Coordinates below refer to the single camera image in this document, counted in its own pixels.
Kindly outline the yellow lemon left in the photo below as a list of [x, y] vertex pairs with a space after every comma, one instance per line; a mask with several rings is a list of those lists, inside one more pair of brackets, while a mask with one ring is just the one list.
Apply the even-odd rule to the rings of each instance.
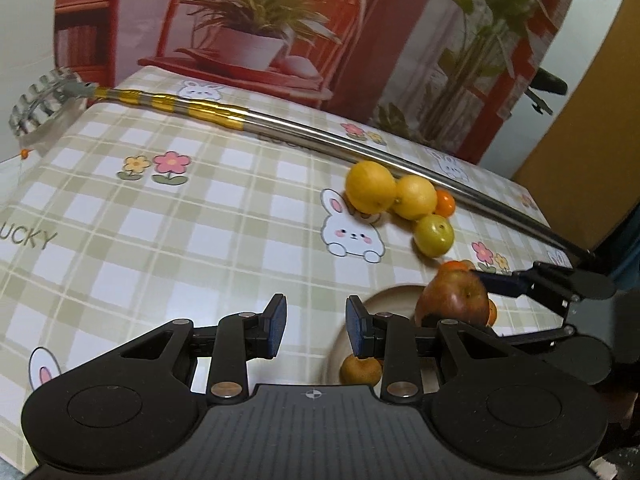
[[358, 211], [380, 214], [395, 203], [396, 181], [390, 170], [377, 162], [357, 162], [346, 176], [345, 194]]

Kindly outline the small orange by rod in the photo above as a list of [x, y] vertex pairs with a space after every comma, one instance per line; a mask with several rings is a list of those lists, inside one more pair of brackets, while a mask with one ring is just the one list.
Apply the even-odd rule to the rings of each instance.
[[456, 200], [451, 193], [442, 188], [436, 190], [437, 203], [434, 210], [435, 214], [444, 218], [450, 218], [457, 208]]

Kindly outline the mandarin centre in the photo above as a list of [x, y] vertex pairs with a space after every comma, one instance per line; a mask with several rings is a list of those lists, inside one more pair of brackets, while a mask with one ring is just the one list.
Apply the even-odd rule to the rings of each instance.
[[471, 260], [448, 260], [439, 266], [439, 272], [475, 270]]

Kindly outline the large red apple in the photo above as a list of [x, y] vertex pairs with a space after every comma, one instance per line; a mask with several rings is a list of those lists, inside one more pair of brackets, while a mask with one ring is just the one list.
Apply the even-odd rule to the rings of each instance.
[[445, 318], [486, 326], [490, 317], [488, 292], [472, 271], [438, 272], [422, 290], [413, 317], [419, 327], [434, 327]]

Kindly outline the wooden door panel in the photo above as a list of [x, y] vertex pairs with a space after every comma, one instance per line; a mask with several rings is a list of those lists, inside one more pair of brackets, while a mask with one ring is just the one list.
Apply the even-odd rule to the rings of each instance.
[[594, 249], [639, 203], [639, 0], [623, 0], [558, 119], [516, 172], [555, 233]]

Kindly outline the green-yellow apple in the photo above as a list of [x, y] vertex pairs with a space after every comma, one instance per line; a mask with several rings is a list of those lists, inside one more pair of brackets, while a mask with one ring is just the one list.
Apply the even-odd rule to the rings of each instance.
[[447, 218], [428, 214], [414, 225], [413, 241], [424, 256], [439, 258], [454, 244], [454, 229]]

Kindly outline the yellow lemon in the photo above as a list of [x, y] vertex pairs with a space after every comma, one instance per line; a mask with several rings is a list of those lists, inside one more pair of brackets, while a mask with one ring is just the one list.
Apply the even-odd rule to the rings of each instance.
[[406, 220], [419, 220], [432, 214], [437, 206], [434, 185], [425, 178], [409, 174], [396, 182], [397, 196], [393, 212]]
[[390, 170], [377, 162], [357, 162], [346, 176], [345, 194], [358, 211], [380, 214], [395, 203], [396, 181]]

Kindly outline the metal back scratcher rod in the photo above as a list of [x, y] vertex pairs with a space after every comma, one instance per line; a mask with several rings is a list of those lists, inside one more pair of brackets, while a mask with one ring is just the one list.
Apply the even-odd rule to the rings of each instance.
[[556, 234], [548, 226], [452, 177], [377, 148], [370, 148], [366, 144], [354, 143], [335, 133], [239, 105], [218, 104], [138, 89], [103, 87], [95, 82], [82, 81], [76, 73], [67, 68], [55, 68], [41, 76], [38, 82], [29, 87], [27, 93], [18, 98], [9, 116], [9, 127], [24, 145], [40, 142], [50, 133], [55, 119], [68, 114], [72, 103], [77, 100], [113, 102], [189, 117], [221, 128], [254, 133], [271, 140], [310, 148], [345, 162], [378, 162], [398, 176], [415, 174], [427, 178], [449, 191], [459, 204], [469, 206], [514, 230], [562, 249], [580, 260], [587, 261], [593, 258], [592, 252]]

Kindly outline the checked floral tablecloth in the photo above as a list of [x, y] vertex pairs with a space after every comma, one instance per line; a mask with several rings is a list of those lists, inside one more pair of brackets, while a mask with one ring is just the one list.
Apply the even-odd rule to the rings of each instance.
[[173, 318], [214, 325], [288, 300], [278, 356], [250, 381], [328, 382], [347, 296], [422, 285], [438, 264], [384, 214], [363, 242], [349, 166], [308, 148], [114, 103], [47, 154], [1, 168], [1, 458], [35, 465], [20, 427], [41, 379]]

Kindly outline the black office chair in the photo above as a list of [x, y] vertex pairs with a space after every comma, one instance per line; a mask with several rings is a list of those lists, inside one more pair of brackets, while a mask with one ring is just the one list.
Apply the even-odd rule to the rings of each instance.
[[538, 96], [538, 91], [555, 94], [556, 96], [566, 96], [568, 84], [560, 77], [539, 67], [534, 78], [527, 86], [524, 96], [527, 96], [532, 101], [533, 109], [538, 114], [552, 116], [553, 110], [543, 98]]

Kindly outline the mandarin front right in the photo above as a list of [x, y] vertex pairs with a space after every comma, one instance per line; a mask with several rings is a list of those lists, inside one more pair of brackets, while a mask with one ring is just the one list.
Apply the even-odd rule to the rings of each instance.
[[496, 304], [491, 299], [488, 300], [488, 306], [489, 306], [489, 315], [488, 315], [487, 325], [494, 326], [498, 318], [498, 309]]

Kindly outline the yellow lemon right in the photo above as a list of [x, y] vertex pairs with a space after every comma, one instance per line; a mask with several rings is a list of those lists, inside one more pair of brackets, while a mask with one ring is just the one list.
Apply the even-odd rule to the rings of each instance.
[[396, 182], [397, 196], [393, 212], [406, 220], [419, 220], [432, 214], [437, 206], [434, 185], [425, 178], [409, 174]]

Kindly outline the mandarin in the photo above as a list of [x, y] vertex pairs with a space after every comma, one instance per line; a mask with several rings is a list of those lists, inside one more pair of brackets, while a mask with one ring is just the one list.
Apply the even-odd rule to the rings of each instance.
[[475, 270], [471, 260], [448, 260], [439, 266], [439, 272]]
[[488, 300], [488, 306], [489, 306], [489, 315], [488, 315], [487, 325], [494, 326], [498, 318], [498, 309], [496, 304], [491, 299]]

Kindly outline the printed room backdrop cloth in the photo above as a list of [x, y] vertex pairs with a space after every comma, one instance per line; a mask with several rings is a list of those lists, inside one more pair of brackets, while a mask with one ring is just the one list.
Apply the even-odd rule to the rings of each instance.
[[573, 0], [55, 0], [54, 56], [228, 84], [478, 162]]

